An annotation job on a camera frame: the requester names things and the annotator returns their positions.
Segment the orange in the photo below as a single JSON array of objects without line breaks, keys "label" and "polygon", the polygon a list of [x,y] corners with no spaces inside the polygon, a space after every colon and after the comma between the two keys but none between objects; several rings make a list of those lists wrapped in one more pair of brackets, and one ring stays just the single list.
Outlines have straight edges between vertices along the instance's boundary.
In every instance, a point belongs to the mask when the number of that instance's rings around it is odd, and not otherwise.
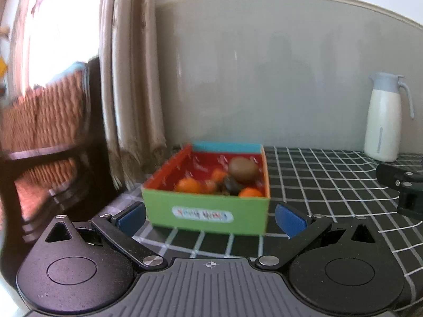
[{"label": "orange", "polygon": [[206,180],[202,184],[202,193],[203,194],[213,194],[217,191],[217,183],[213,180]]},{"label": "orange", "polygon": [[184,178],[179,180],[175,187],[175,191],[180,193],[200,194],[201,184],[194,178]]},{"label": "orange", "polygon": [[224,170],[219,169],[219,168],[216,168],[215,170],[213,170],[213,173],[212,173],[212,177],[211,177],[211,179],[212,179],[215,183],[221,184],[221,183],[223,182],[223,179],[224,179],[224,178],[225,178],[225,176],[227,176],[227,175],[228,175],[228,173],[227,173],[227,172],[225,172]]},{"label": "orange", "polygon": [[258,189],[247,187],[241,190],[238,196],[241,198],[262,197],[263,194]]}]

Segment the beige curtain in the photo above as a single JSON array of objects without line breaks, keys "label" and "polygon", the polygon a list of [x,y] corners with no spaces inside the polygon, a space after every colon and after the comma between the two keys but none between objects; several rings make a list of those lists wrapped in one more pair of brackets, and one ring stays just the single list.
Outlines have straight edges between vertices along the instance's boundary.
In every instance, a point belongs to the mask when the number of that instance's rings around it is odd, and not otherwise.
[{"label": "beige curtain", "polygon": [[32,8],[30,0],[19,0],[10,40],[8,63],[8,94],[10,98],[21,95],[22,88],[29,85],[27,81],[28,41],[25,38],[28,37],[28,34],[25,34],[25,21],[30,8]]},{"label": "beige curtain", "polygon": [[116,185],[143,182],[163,159],[154,0],[102,0],[102,104]]}]

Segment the box label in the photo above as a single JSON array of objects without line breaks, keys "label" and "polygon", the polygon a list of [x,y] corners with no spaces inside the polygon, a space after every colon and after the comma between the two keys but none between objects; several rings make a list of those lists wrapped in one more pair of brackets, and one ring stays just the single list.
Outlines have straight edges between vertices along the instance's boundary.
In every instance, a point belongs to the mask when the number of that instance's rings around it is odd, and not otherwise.
[{"label": "box label", "polygon": [[229,211],[174,206],[172,207],[172,213],[176,218],[180,219],[210,221],[214,223],[233,222],[233,215]]}]

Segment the table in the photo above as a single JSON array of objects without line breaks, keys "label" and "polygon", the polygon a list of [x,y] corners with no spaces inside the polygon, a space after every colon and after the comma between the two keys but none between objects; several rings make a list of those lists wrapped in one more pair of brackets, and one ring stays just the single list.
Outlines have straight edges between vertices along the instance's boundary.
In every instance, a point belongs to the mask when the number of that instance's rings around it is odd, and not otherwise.
[{"label": "table", "polygon": [[[272,197],[265,235],[220,235],[146,222],[133,238],[168,260],[172,257],[254,260],[289,242],[274,219],[279,201],[307,215],[323,214],[334,222],[348,223],[355,216],[367,216],[404,272],[406,283],[396,311],[406,314],[423,302],[423,222],[396,213],[398,192],[376,181],[377,161],[363,152],[348,150],[265,147],[265,151]],[[423,172],[418,154],[401,154],[394,164]],[[142,201],[140,186],[122,194],[105,212],[115,214],[134,200]]]}]

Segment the blue gripper pad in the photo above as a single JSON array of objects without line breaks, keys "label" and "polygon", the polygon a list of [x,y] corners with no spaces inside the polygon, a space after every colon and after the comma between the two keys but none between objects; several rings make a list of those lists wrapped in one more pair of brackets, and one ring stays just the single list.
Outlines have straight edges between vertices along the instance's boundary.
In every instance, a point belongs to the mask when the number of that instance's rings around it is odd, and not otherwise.
[{"label": "blue gripper pad", "polygon": [[281,230],[292,238],[305,230],[309,223],[308,216],[303,215],[299,211],[288,207],[286,204],[278,204],[274,212],[274,218],[276,219],[276,224],[281,228]]},{"label": "blue gripper pad", "polygon": [[116,219],[115,226],[126,236],[132,237],[144,225],[146,216],[145,205],[135,203],[113,217]]}]

